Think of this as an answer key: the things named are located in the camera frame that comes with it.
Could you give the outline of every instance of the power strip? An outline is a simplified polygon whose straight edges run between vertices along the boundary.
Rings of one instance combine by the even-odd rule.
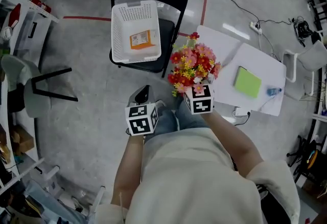
[[[242,107],[235,107],[233,111],[233,117],[235,118],[242,118],[246,117],[248,115],[248,112],[251,112],[251,110],[248,110],[247,108],[242,108]]]
[[[250,22],[250,28],[252,29],[252,30],[254,30],[255,32],[257,32],[258,34],[262,34],[262,29],[261,28],[259,28],[259,25],[258,25],[258,23],[257,22]]]

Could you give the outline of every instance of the jeans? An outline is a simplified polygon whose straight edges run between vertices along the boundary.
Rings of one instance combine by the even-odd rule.
[[[209,128],[207,123],[200,115],[192,115],[182,97],[177,100],[175,114],[167,107],[158,109],[159,120],[153,134],[147,135],[144,144],[153,137],[161,134],[171,133],[178,130],[177,120],[179,121],[179,130],[187,128]]]

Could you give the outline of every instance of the wrist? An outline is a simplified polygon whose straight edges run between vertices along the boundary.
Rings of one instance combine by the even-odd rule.
[[[143,135],[129,136],[128,142],[130,142],[130,143],[141,143],[143,145],[144,136]]]

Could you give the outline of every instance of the black and white marker cube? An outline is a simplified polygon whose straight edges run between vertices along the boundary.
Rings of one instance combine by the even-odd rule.
[[[211,84],[203,86],[203,92],[197,94],[194,87],[190,87],[184,93],[184,100],[191,113],[211,113],[214,109],[214,91]]]
[[[126,107],[125,116],[132,136],[153,133],[159,119],[155,103]]]

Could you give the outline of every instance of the green notebook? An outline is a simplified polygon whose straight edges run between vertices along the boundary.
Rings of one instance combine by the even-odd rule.
[[[253,98],[258,97],[259,89],[261,86],[261,79],[252,74],[251,72],[247,71],[243,67],[239,67],[237,71],[234,87]]]

